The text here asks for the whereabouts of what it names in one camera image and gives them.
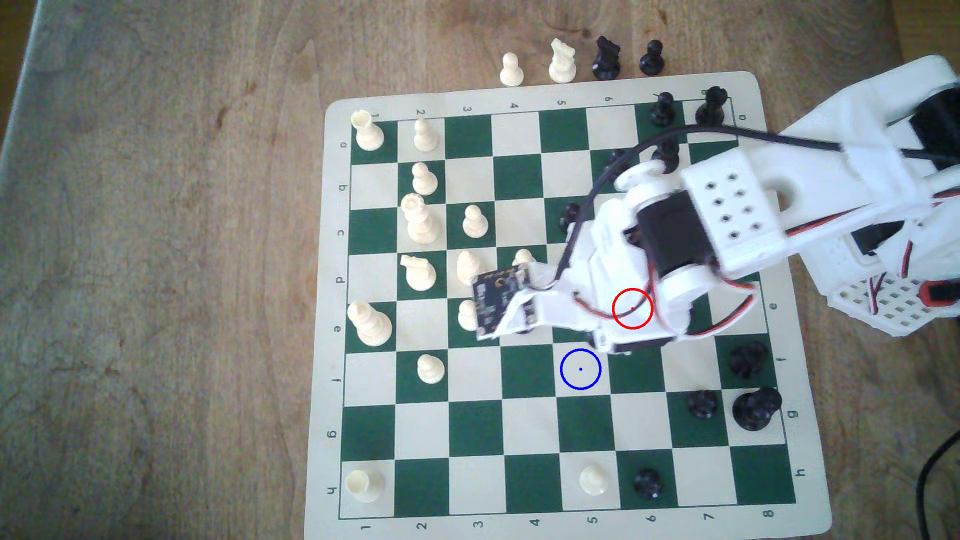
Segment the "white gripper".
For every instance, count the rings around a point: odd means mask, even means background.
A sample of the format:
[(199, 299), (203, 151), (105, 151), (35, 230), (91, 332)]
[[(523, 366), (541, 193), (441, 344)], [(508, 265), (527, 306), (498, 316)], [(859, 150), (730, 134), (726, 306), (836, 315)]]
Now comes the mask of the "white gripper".
[(604, 202), (583, 226), (563, 274), (587, 342), (624, 353), (690, 341), (694, 206), (685, 190)]

